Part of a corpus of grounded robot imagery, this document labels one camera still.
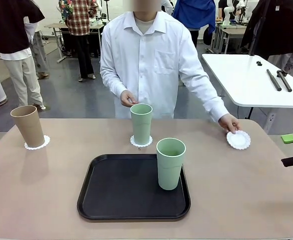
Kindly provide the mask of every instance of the black handle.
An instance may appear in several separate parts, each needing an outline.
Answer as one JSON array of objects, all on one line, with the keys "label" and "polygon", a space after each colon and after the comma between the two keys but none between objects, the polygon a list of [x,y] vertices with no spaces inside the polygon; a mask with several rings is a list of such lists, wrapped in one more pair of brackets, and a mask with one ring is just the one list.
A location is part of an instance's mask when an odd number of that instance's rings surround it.
[{"label": "black handle", "polygon": [[275,86],[275,89],[276,89],[277,91],[281,91],[282,88],[281,88],[280,85],[278,84],[278,82],[277,82],[277,80],[275,79],[275,77],[271,74],[270,70],[267,69],[266,72],[267,72],[268,76],[270,77],[271,82],[272,82],[273,85]]},{"label": "black handle", "polygon": [[285,76],[283,76],[283,73],[282,73],[281,71],[277,71],[277,74],[278,74],[278,76],[282,79],[282,82],[284,83],[284,85],[285,85],[287,91],[288,91],[289,93],[291,93],[291,92],[292,92],[292,88],[291,88],[290,85],[288,84],[288,82],[287,82]]},{"label": "black handle", "polygon": [[293,166],[293,157],[284,158],[281,160],[281,162],[285,167],[291,167]]}]

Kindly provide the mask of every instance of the shirt pocket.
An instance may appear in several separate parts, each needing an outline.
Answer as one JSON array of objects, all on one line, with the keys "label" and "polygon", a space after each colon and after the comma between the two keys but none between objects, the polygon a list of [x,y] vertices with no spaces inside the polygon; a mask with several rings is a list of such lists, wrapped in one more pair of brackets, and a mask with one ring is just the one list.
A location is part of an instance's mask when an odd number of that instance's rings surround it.
[{"label": "shirt pocket", "polygon": [[157,74],[171,74],[175,68],[175,58],[175,53],[155,50],[154,71]]}]

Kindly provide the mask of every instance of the green cup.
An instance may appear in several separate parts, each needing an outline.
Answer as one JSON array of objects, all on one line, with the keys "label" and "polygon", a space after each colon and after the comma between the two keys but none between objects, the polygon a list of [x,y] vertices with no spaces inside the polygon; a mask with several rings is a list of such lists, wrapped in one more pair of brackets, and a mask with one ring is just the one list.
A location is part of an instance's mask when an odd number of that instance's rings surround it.
[{"label": "green cup", "polygon": [[164,190],[178,186],[186,145],[175,138],[164,138],[156,145],[158,184]]},{"label": "green cup", "polygon": [[139,103],[131,107],[134,142],[146,145],[150,140],[152,107]]}]

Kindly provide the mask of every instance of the white doily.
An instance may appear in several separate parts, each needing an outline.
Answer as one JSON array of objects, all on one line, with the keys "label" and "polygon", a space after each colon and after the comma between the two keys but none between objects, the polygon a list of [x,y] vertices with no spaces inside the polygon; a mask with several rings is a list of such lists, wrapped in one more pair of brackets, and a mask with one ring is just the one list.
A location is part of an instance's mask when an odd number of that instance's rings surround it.
[{"label": "white doily", "polygon": [[235,149],[244,150],[251,144],[251,138],[245,131],[236,131],[235,134],[228,132],[227,142]]},{"label": "white doily", "polygon": [[150,138],[149,138],[147,144],[145,144],[145,145],[139,145],[139,144],[136,144],[136,142],[135,142],[135,136],[133,135],[133,136],[130,138],[130,142],[131,142],[131,144],[132,144],[133,146],[135,146],[135,147],[138,147],[138,148],[145,148],[145,147],[151,145],[151,143],[153,142],[153,138],[150,136]]},{"label": "white doily", "polygon": [[47,136],[47,135],[44,135],[43,137],[44,137],[44,143],[43,143],[41,146],[38,146],[38,147],[29,147],[29,146],[27,145],[27,143],[25,143],[25,144],[24,144],[24,147],[25,147],[26,149],[28,149],[28,150],[38,150],[38,149],[41,149],[41,148],[45,147],[46,145],[49,144],[49,142],[50,142],[50,137]]}]

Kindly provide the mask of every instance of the plaid shirt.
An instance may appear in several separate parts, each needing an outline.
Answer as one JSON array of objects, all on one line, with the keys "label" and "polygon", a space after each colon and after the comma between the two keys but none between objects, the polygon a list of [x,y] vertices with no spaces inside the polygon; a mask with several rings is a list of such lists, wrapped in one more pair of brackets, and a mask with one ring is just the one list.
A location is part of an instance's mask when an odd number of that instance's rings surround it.
[{"label": "plaid shirt", "polygon": [[73,12],[67,18],[67,27],[71,35],[83,36],[90,33],[90,13],[97,11],[96,0],[73,0]]}]

